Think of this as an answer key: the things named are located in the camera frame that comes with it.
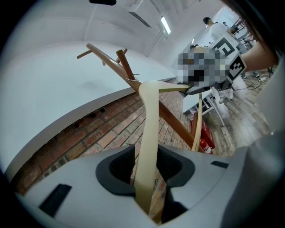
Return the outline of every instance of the ceiling light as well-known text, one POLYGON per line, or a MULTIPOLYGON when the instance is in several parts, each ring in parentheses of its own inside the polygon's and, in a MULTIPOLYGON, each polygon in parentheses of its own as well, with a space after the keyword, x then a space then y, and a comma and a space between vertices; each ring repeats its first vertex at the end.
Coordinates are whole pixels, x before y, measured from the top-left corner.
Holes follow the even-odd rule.
POLYGON ((170 28, 169 28, 169 26, 168 26, 166 20, 165 20, 165 17, 162 17, 162 18, 161 18, 161 22, 162 22, 162 24, 164 25, 164 27, 165 27, 167 33, 170 34, 171 31, 170 31, 170 28))

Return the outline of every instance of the white ceiling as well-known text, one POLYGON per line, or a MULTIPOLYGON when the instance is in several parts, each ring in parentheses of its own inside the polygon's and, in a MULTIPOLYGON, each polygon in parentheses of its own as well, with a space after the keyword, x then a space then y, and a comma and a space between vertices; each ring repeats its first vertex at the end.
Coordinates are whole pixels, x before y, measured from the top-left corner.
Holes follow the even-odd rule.
MULTIPOLYGON (((162 25, 158 21, 156 27, 149 28, 129 14, 128 9, 138 1, 118 0, 115 6, 91 4, 88 0, 38 1, 15 27, 2 53, 1 63, 8 63, 19 55, 45 45, 71 41, 100 41, 146 55, 162 25)), ((163 49, 168 46, 172 49, 176 47, 175 55, 182 51, 189 40, 204 28, 202 18, 214 16, 221 8, 220 0, 151 2, 165 16, 171 28, 170 36, 167 39, 162 36, 155 46, 152 57, 157 60, 161 60, 157 52, 164 52, 163 49)))

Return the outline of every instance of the person's arm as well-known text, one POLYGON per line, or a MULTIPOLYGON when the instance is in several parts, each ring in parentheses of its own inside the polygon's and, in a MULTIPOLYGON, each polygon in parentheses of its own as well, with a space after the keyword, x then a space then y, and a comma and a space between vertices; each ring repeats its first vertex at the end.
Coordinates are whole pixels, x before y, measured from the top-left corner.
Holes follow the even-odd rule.
POLYGON ((232 35, 232 34, 235 34, 236 31, 233 28, 229 28, 227 32, 228 34, 232 35))
POLYGON ((245 71, 266 69, 278 63, 276 55, 268 47, 261 46, 259 42, 241 56, 247 66, 245 71))

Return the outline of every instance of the fire extinguisher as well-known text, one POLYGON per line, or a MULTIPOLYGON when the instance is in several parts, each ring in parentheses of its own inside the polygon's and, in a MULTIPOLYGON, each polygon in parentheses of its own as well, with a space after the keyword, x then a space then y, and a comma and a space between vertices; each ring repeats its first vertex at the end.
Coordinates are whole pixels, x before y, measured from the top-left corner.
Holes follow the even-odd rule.
POLYGON ((206 154, 213 154, 213 152, 212 152, 211 148, 209 147, 208 143, 202 137, 200 139, 200 146, 203 148, 203 150, 204 150, 204 152, 206 154))

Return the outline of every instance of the chair leg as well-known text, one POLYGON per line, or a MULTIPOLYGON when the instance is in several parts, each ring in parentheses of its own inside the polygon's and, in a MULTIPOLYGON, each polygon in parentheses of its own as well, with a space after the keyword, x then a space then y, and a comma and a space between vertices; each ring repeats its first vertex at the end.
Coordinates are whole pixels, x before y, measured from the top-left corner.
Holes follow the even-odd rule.
POLYGON ((214 103, 211 101, 211 99, 209 97, 206 97, 207 101, 213 106, 214 110, 216 111, 218 117, 220 118, 220 121, 222 122, 222 125, 224 126, 224 122, 223 119, 219 113, 219 111, 217 110, 216 106, 214 105, 214 103))

